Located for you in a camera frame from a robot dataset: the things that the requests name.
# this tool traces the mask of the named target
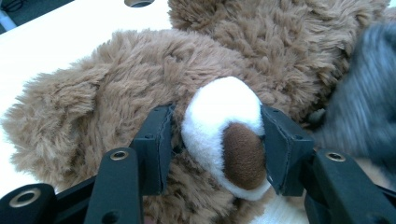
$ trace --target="dark gray stuffed animal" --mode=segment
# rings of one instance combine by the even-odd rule
[[[318,147],[369,158],[396,186],[396,23],[362,34],[313,136]]]

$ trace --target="brown fur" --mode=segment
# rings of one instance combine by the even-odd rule
[[[257,188],[264,178],[265,160],[262,140],[240,123],[232,123],[223,134],[224,174],[242,189]]]
[[[128,146],[150,109],[166,104],[177,106],[172,143],[182,147],[191,97],[227,76],[299,120],[325,101],[358,34],[382,20],[387,3],[170,0],[172,23],[182,31],[115,33],[90,57],[25,86],[3,120],[17,149],[12,160],[66,189],[95,175],[102,155]],[[157,223],[237,223],[252,216],[242,207],[259,203],[234,200],[184,151],[172,159],[165,194],[145,198],[144,208]]]

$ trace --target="brown plush toy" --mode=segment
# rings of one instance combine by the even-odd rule
[[[275,198],[260,105],[297,122],[323,107],[388,0],[169,0],[175,29],[117,32],[90,57],[25,86],[3,126],[13,162],[64,190],[175,105],[174,155],[155,223],[253,223]]]

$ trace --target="brown nose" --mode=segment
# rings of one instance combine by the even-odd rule
[[[232,123],[223,133],[224,174],[241,189],[257,188],[266,176],[264,146],[253,131]]]

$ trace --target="dark floor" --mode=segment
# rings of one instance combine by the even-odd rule
[[[22,25],[73,0],[3,0],[2,9],[17,25]],[[4,33],[0,25],[0,34]]]

